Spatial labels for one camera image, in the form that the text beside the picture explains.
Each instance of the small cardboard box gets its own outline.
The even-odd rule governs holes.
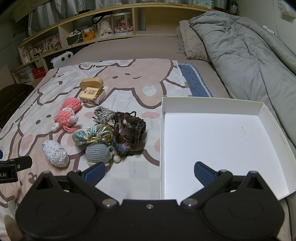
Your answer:
[[[211,0],[193,0],[192,4],[201,7],[214,8],[214,1]]]
[[[87,87],[79,96],[82,102],[99,105],[102,99],[106,96],[106,91],[101,88]]]
[[[296,190],[296,161],[264,103],[207,97],[163,97],[160,137],[161,199],[182,200],[203,188],[201,161],[233,175],[256,170],[278,200]]]

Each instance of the black chair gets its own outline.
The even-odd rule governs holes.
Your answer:
[[[0,90],[0,128],[5,126],[33,90],[33,86],[26,84],[13,84]]]

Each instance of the gray comforter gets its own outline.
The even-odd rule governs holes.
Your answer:
[[[248,18],[210,11],[189,23],[230,95],[264,102],[285,129],[296,156],[296,55]]]

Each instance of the cartoon print bedsheet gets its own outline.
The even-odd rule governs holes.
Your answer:
[[[134,156],[111,163],[106,176],[97,185],[102,191],[121,202],[123,199],[159,199],[160,111],[163,96],[188,96],[190,89],[177,61],[168,59],[133,59],[88,62],[50,70],[42,82],[20,106],[0,133],[3,160],[29,155],[30,169],[18,173],[19,181],[0,185],[0,219],[14,214],[17,206],[44,170],[65,175],[72,169],[85,170],[86,146],[77,146],[72,133],[60,128],[51,131],[54,116],[69,97],[79,97],[83,78],[104,80],[106,96],[101,105],[113,111],[132,112],[146,122],[144,140]],[[74,128],[96,124],[97,105],[83,103],[76,115]],[[45,158],[41,143],[55,140],[69,155],[66,168],[51,165]],[[0,238],[5,237],[3,223]]]

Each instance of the red box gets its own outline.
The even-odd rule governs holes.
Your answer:
[[[39,79],[46,76],[44,67],[33,69],[32,73],[34,75],[34,79]]]

